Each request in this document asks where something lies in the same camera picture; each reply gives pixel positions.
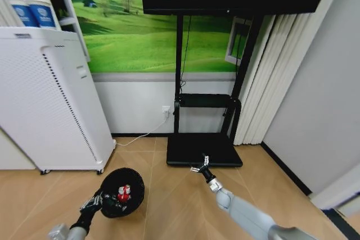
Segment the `wall outlet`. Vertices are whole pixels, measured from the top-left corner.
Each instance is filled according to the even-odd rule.
[[[170,113],[170,106],[163,106],[163,114],[169,114]]]

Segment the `white air purifier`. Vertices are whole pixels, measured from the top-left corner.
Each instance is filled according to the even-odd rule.
[[[115,148],[77,34],[0,28],[0,125],[42,173],[97,170]]]

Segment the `black baseboard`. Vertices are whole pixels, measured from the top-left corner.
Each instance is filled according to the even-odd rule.
[[[260,145],[306,196],[312,193],[312,191],[296,176],[296,174],[294,174],[293,171],[290,170],[289,167],[286,166],[286,164],[270,149],[270,147],[266,145],[266,143],[261,142]]]
[[[360,234],[351,227],[345,219],[334,209],[322,210],[323,213],[335,224],[335,226],[346,236],[347,239],[359,240]]]
[[[150,133],[144,137],[169,137],[172,133]],[[139,137],[144,135],[144,133],[112,133],[112,137]]]

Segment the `air purifier vent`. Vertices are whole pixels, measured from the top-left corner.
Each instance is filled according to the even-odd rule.
[[[59,83],[59,80],[58,80],[56,74],[54,73],[54,70],[52,69],[52,66],[51,66],[50,62],[49,62],[48,59],[47,59],[46,54],[43,53],[42,55],[43,55],[43,58],[44,58],[44,60],[45,60],[45,63],[47,64],[47,66],[48,66],[48,68],[49,68],[49,70],[50,70],[50,72],[51,72],[51,74],[52,74],[52,76],[53,76],[53,78],[54,78],[54,80],[55,80],[55,83],[57,84],[58,89],[59,89],[60,92],[61,92],[62,97],[64,98],[64,100],[65,100],[65,102],[66,102],[67,107],[68,107],[69,110],[70,110],[71,115],[73,116],[74,121],[76,122],[76,125],[78,126],[78,128],[79,128],[79,130],[80,130],[80,132],[81,132],[81,135],[82,135],[84,141],[86,142],[87,147],[89,148],[89,150],[90,150],[90,152],[91,152],[94,160],[97,162],[97,158],[96,158],[96,156],[95,156],[95,154],[94,154],[94,151],[93,151],[93,149],[92,149],[92,147],[91,147],[91,145],[90,145],[90,143],[89,143],[89,140],[87,139],[87,137],[86,137],[86,135],[85,135],[85,132],[84,132],[84,130],[82,129],[82,127],[81,127],[81,125],[80,125],[80,123],[79,123],[79,120],[78,120],[77,116],[75,115],[74,110],[73,110],[73,108],[72,108],[72,106],[71,106],[71,104],[70,104],[70,102],[69,102],[66,94],[64,93],[64,90],[63,90],[63,88],[61,87],[61,84]]]

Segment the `white wall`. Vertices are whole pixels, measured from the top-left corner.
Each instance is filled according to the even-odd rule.
[[[314,192],[360,163],[360,0],[334,0],[264,142]]]
[[[0,129],[0,170],[35,169],[34,164]]]
[[[186,93],[230,94],[233,81],[188,81]],[[107,122],[112,133],[147,133],[163,121],[161,107],[174,111],[175,82],[121,81],[95,83]],[[180,132],[219,132],[223,121],[222,108],[181,108]],[[173,132],[174,117],[156,133]]]

